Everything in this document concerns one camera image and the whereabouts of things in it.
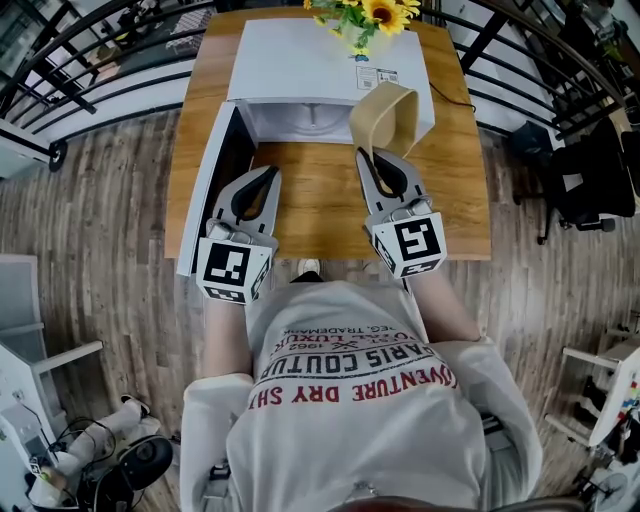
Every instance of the black and white marker cube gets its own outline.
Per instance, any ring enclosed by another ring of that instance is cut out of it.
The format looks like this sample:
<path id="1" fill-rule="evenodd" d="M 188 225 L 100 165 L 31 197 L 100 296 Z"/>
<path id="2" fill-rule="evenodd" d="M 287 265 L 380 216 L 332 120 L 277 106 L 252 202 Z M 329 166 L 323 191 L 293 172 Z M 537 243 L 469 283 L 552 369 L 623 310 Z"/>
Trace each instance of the black and white marker cube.
<path id="1" fill-rule="evenodd" d="M 249 304 L 271 268 L 270 247 L 201 238 L 196 283 L 210 299 Z"/>
<path id="2" fill-rule="evenodd" d="M 377 224 L 371 234 L 374 249 L 395 278 L 435 270 L 447 257 L 439 213 Z"/>

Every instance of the sunflower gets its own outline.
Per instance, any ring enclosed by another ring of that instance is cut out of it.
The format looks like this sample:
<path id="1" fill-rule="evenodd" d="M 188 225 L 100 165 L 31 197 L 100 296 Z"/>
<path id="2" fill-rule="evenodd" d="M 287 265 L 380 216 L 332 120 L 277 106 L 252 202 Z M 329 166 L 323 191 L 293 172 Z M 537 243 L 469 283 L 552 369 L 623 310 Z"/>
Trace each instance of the sunflower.
<path id="1" fill-rule="evenodd" d="M 409 24 L 407 11 L 396 5 L 395 0 L 362 0 L 362 7 L 365 18 L 376 23 L 388 36 L 399 34 L 403 25 Z"/>
<path id="2" fill-rule="evenodd" d="M 416 6 L 420 5 L 418 0 L 396 0 L 396 5 L 407 11 L 408 16 L 420 14 L 420 11 L 416 8 Z"/>

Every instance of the flower bouquet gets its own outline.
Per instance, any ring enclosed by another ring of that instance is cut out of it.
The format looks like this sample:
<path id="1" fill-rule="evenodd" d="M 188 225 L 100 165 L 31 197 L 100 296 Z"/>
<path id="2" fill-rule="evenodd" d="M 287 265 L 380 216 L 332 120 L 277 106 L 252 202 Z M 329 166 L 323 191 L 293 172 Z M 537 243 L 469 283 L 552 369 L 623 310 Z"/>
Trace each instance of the flower bouquet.
<path id="1" fill-rule="evenodd" d="M 351 45 L 355 56 L 369 53 L 369 40 L 376 31 L 387 36 L 402 32 L 409 18 L 420 13 L 419 5 L 418 0 L 304 0 L 305 9 L 325 9 L 326 12 L 313 17 L 318 25 L 326 25 L 329 19 L 338 20 L 329 29 L 334 36 L 343 38 L 351 26 L 359 30 Z"/>

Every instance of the white box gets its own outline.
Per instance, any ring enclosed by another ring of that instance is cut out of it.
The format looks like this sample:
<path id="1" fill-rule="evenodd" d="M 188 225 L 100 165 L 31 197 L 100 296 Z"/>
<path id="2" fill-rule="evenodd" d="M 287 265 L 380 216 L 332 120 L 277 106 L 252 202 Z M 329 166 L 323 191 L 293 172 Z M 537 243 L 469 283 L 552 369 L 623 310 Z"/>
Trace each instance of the white box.
<path id="1" fill-rule="evenodd" d="M 369 60 L 356 62 L 345 41 L 311 17 L 246 22 L 227 101 L 220 106 L 191 196 L 178 274 L 195 273 L 199 240 L 217 194 L 251 169 L 260 142 L 352 144 L 351 109 L 382 80 L 418 92 L 418 139 L 434 126 L 417 34 L 404 31 L 389 38 L 378 33 L 370 46 Z"/>
<path id="2" fill-rule="evenodd" d="M 377 33 L 370 47 L 368 62 L 356 62 L 311 17 L 247 21 L 227 99 L 240 103 L 260 142 L 351 144 L 351 108 L 389 80 L 418 91 L 422 138 L 435 115 L 418 35 Z"/>

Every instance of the product label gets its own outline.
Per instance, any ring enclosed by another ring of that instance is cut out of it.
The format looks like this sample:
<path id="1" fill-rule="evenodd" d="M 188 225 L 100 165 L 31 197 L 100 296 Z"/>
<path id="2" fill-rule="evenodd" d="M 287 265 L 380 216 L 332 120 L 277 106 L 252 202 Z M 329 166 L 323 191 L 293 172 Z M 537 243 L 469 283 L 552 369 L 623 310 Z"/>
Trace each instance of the product label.
<path id="1" fill-rule="evenodd" d="M 358 79 L 358 89 L 365 91 L 375 89 L 380 82 L 398 83 L 397 71 L 391 71 L 388 69 L 356 66 L 356 77 Z"/>

